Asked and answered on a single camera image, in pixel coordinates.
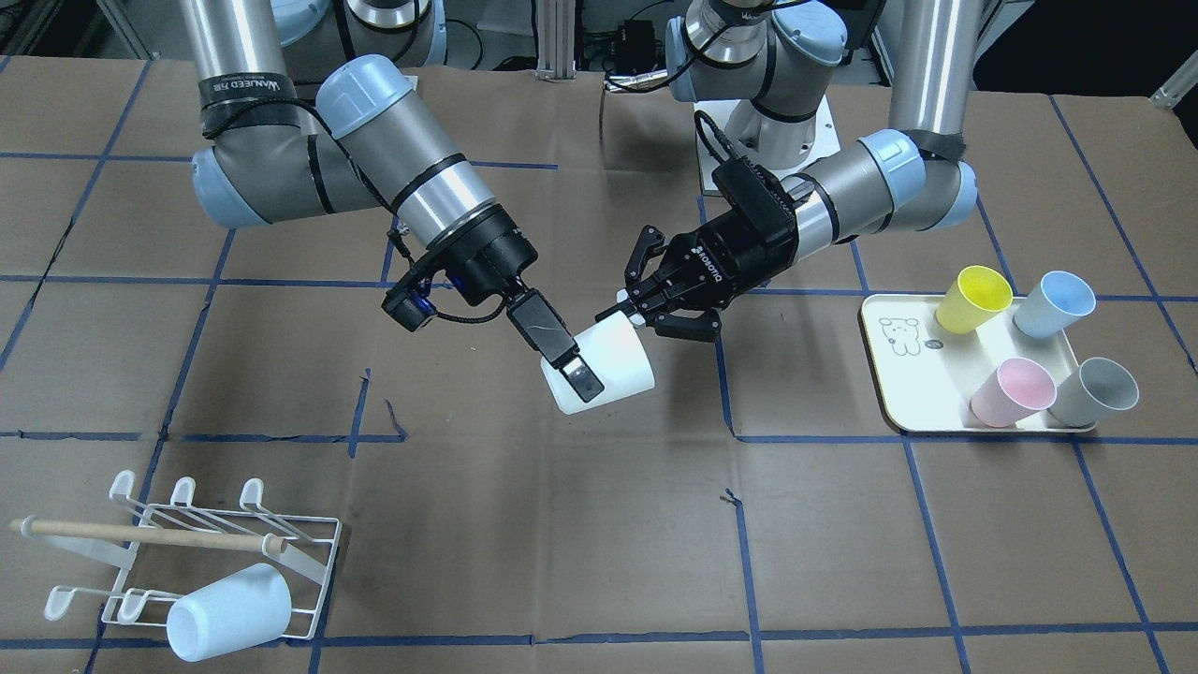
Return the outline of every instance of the white tray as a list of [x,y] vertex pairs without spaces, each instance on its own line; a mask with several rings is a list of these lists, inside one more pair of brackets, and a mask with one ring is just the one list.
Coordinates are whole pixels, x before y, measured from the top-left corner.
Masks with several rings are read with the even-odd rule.
[[991,429],[969,412],[969,399],[1004,360],[1023,357],[1042,365],[1060,385],[1077,370],[1064,332],[1034,340],[1011,322],[1011,306],[969,334],[936,321],[944,295],[872,295],[861,303],[861,330],[882,406],[895,425],[922,433],[1082,433],[1036,413],[1015,426]]

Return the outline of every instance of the pink cup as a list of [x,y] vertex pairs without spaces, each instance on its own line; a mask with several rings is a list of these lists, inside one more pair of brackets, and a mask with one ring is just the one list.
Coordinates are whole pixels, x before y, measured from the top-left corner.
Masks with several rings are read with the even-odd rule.
[[969,409],[991,429],[1011,426],[1057,402],[1057,384],[1040,364],[1014,358],[1003,362],[969,400]]

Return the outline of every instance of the yellow cup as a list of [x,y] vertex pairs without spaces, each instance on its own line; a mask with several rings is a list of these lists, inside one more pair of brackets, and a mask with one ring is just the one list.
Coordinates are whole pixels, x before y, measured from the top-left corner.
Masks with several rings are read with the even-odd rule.
[[1011,284],[988,266],[961,269],[936,308],[936,320],[949,332],[967,334],[1011,305]]

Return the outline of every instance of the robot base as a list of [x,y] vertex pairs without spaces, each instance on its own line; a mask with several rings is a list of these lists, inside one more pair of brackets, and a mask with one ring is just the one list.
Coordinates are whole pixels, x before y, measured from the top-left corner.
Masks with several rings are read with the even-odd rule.
[[[720,128],[725,128],[728,123],[728,117],[732,115],[732,110],[736,109],[739,101],[701,101],[695,103],[696,110],[703,110],[712,115],[715,123]],[[715,158],[707,153],[703,148],[703,144],[695,139],[695,145],[698,151],[698,175],[702,182],[703,195],[704,196],[719,196],[720,190],[715,188],[715,182],[712,181],[712,171],[715,170],[716,162]],[[828,107],[828,97],[825,96],[819,102],[819,109],[816,110],[816,140],[811,145],[811,148],[804,156],[803,160],[793,166],[787,166],[783,169],[770,169],[774,175],[779,178],[786,177],[811,162],[833,154],[840,151],[840,140],[836,138],[836,127],[833,123],[831,109]]]

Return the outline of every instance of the plastic cup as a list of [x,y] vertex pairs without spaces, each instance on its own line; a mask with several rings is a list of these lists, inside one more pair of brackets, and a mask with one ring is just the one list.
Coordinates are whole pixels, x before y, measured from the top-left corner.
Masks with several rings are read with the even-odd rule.
[[167,640],[198,662],[277,639],[291,623],[283,575],[260,563],[180,597],[167,614]]
[[1073,429],[1090,426],[1139,402],[1136,378],[1111,359],[1088,359],[1061,382],[1057,403],[1048,409]]
[[1048,409],[1057,385],[1042,365],[1014,358],[1003,362],[969,400],[969,409],[991,429],[1004,429]]
[[1015,310],[1011,320],[1028,336],[1043,340],[1090,315],[1094,290],[1067,271],[1049,271]]
[[562,374],[553,370],[549,362],[540,359],[541,375],[549,382],[557,408],[563,413],[593,409],[648,391],[657,384],[636,328],[623,312],[616,311],[583,329],[574,341],[579,344],[579,354],[603,383],[604,390],[589,403],[583,403]]
[[988,266],[967,266],[936,306],[936,321],[949,332],[968,334],[1006,310],[1014,297],[1002,273]]

